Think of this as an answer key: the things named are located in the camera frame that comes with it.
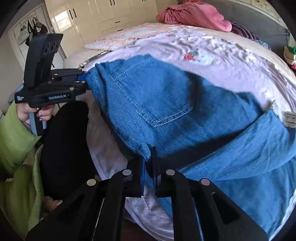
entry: white bag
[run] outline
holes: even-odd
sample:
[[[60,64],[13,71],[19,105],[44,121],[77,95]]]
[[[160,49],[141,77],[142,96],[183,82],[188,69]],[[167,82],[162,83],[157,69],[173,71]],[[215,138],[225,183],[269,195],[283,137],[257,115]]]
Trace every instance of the white bag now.
[[[29,31],[27,28],[21,30],[20,35],[17,39],[18,45],[23,44],[29,36],[30,36],[30,34],[29,34]]]

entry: human hand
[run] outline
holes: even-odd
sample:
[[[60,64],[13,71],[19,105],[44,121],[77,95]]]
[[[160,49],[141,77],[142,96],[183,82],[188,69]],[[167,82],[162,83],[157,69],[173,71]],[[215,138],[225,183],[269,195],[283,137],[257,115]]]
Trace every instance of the human hand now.
[[[37,113],[37,117],[39,117],[39,121],[48,121],[54,110],[54,105],[43,106],[41,109],[39,108],[31,108],[28,103],[19,103],[17,104],[17,116],[21,121],[30,124],[29,113]]]

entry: purple striped fabric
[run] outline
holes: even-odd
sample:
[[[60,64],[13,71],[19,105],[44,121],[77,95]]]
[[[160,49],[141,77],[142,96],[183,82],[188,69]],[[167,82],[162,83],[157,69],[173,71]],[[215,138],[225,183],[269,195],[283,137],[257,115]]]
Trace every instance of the purple striped fabric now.
[[[252,32],[250,32],[249,30],[245,29],[243,26],[239,25],[236,22],[230,21],[232,24],[232,30],[231,32],[237,35],[240,35],[242,37],[245,37],[247,39],[250,40],[259,40],[259,38]]]

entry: drawer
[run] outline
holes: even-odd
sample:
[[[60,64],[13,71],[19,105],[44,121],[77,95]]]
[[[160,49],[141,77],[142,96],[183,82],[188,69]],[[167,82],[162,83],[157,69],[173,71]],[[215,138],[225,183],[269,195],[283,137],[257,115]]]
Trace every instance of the drawer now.
[[[100,29],[103,32],[104,30],[107,30],[107,29],[121,26],[126,23],[131,23],[132,21],[133,21],[133,15],[129,14],[126,16],[118,17],[118,18],[112,18],[110,20],[101,22],[99,24],[100,24]]]
[[[137,26],[136,22],[126,23],[126,24],[123,24],[123,25],[120,25],[120,26],[117,26],[117,27],[110,28],[110,29],[107,29],[105,31],[102,31],[102,35],[106,36],[108,34],[120,32],[120,31],[122,31],[124,29],[131,28],[131,27],[134,27],[134,26]]]

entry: gray headboard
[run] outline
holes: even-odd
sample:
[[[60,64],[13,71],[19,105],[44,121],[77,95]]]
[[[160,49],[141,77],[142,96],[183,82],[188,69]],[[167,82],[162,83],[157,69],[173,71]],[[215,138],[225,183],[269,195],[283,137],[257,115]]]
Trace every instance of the gray headboard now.
[[[289,42],[289,32],[269,17],[242,4],[221,1],[203,0],[219,9],[220,14],[226,20],[237,22],[249,31],[255,33],[258,38],[270,45],[273,52],[283,58],[284,46]]]

